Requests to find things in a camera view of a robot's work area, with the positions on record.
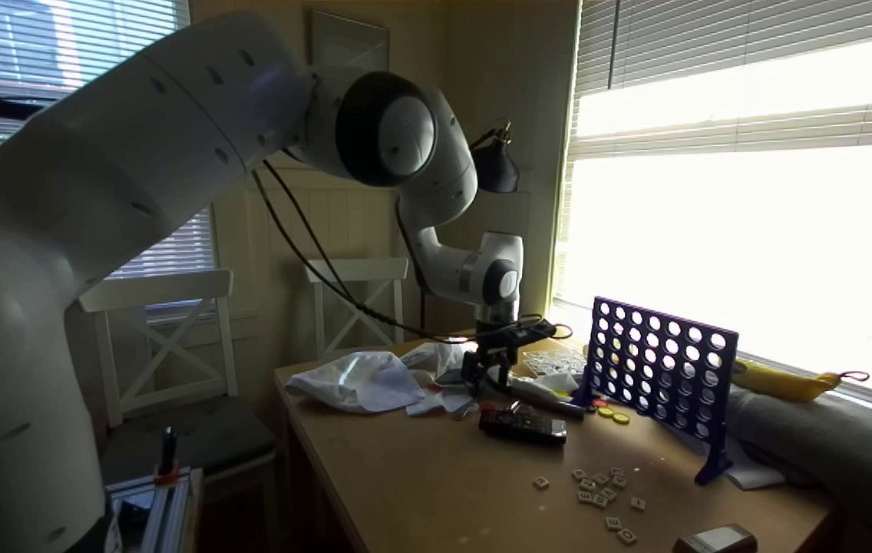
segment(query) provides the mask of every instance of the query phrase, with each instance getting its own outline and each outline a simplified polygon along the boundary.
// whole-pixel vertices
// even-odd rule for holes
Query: black object
[[[178,472],[175,460],[178,460],[178,433],[171,429],[163,429],[156,480],[171,477]]]
[[[506,327],[477,323],[477,352],[462,353],[462,381],[479,391],[485,374],[496,370],[492,381],[496,391],[506,391],[510,370],[519,363],[519,347],[554,339],[555,327],[545,321],[516,321]]]
[[[502,154],[510,145],[510,122],[502,129],[488,129],[470,145],[470,156],[477,166],[479,191],[488,194],[514,194],[519,191],[519,170],[516,163]]]
[[[522,402],[482,402],[479,407],[479,431],[516,440],[516,444],[538,444],[538,446],[562,446],[565,444],[565,422],[548,419]]]
[[[596,299],[590,357],[573,402],[611,397],[709,446],[693,482],[706,487],[730,460],[726,456],[726,413],[736,331]]]

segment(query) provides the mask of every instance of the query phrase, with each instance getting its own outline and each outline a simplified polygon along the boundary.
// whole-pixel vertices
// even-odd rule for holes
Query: wooden table
[[[326,539],[326,512],[353,550],[370,553],[627,550],[605,516],[619,516],[640,535],[628,550],[673,550],[680,535],[736,523],[765,553],[790,553],[829,514],[818,492],[741,492],[726,477],[693,487],[700,458],[640,414],[627,429],[607,419],[572,422],[562,449],[539,449],[485,436],[477,414],[340,414],[285,391],[301,370],[276,371],[290,550],[340,547]],[[607,512],[582,507],[573,472],[622,472],[628,487]],[[532,487],[539,477],[548,480],[545,492]],[[646,498],[648,512],[632,512],[628,498]]]

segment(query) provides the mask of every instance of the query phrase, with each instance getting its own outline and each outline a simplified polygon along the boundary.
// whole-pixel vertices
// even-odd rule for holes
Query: white chair
[[[231,272],[205,272],[105,281],[80,299],[99,331],[111,429],[102,452],[107,482],[149,473],[159,464],[163,429],[175,429],[178,464],[203,467],[205,487],[276,458],[274,433],[235,401],[231,288]],[[199,331],[217,343],[217,363],[199,353],[211,347],[187,347]],[[127,352],[147,353],[123,366]]]
[[[332,272],[322,258],[310,266],[332,281]],[[332,266],[346,286],[359,288],[359,301],[365,309],[402,321],[402,283],[407,276],[407,258],[339,258]],[[365,330],[380,347],[406,343],[398,327],[377,323],[345,299],[334,299],[334,292],[328,292],[310,267],[308,281],[314,283],[314,331],[322,357],[339,353],[357,330]]]

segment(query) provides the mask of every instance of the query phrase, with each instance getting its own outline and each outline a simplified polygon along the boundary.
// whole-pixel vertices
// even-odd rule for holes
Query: connect four game
[[[706,446],[706,464],[693,482],[706,487],[730,467],[726,407],[736,343],[741,336],[728,330],[596,299],[582,386],[573,401],[591,407],[607,397],[698,440]]]

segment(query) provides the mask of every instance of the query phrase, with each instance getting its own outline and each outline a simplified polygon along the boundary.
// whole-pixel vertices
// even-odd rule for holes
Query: plastic bag
[[[340,413],[389,413],[426,397],[407,366],[389,352],[339,357],[291,374],[285,387]]]

